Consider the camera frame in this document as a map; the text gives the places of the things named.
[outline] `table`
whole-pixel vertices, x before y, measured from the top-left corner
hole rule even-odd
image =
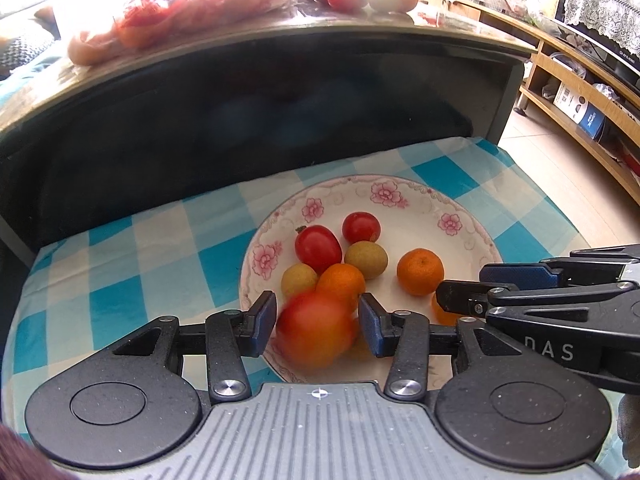
[[[2,418],[26,436],[39,384],[163,314],[204,322],[238,307],[239,269],[255,229],[306,186],[350,174],[392,174],[453,198],[487,229],[505,262],[586,247],[575,227],[503,150],[483,139],[422,142],[287,171],[186,198],[53,243],[24,285],[2,366]],[[244,359],[252,389],[278,378]],[[204,360],[184,377],[207,389]]]

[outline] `blue gripper pad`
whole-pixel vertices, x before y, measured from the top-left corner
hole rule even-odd
[[[255,335],[251,338],[251,357],[258,357],[262,355],[264,349],[267,348],[271,332],[276,324],[277,315],[278,306],[276,303],[276,295],[271,294],[271,296],[266,300],[264,306],[255,315]]]
[[[382,328],[380,318],[364,300],[358,302],[358,321],[369,350],[376,357],[384,357]]]
[[[481,282],[513,283],[520,290],[560,286],[560,275],[547,264],[487,264],[478,277]]]

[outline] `wooden tv cabinet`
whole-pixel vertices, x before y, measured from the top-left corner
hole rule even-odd
[[[551,102],[544,99],[541,96],[542,87],[548,81],[549,75],[557,77],[560,81],[566,83],[569,88],[584,95],[589,102],[613,121],[636,146],[640,146],[640,125],[629,118],[628,115],[598,92],[591,84],[579,78],[563,65],[553,61],[549,55],[554,52],[567,54],[591,72],[594,78],[608,84],[619,96],[624,97],[635,107],[640,108],[640,97],[638,95],[580,51],[527,23],[469,0],[430,0],[429,3],[491,25],[536,47],[538,52],[531,56],[533,66],[529,78],[520,86],[521,96],[518,106],[526,108],[529,103],[533,103],[540,108],[609,171],[636,203],[640,205],[640,186],[630,170],[625,166],[620,166],[580,126],[575,124]]]

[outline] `white box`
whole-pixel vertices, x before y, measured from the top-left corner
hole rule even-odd
[[[604,123],[604,114],[593,106],[584,96],[571,90],[564,83],[560,83],[560,88],[554,99],[554,104],[568,116],[574,123],[578,124],[587,135],[594,139]]]

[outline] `floor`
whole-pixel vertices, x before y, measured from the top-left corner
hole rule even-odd
[[[640,243],[640,206],[534,104],[511,113],[500,143],[591,247]]]

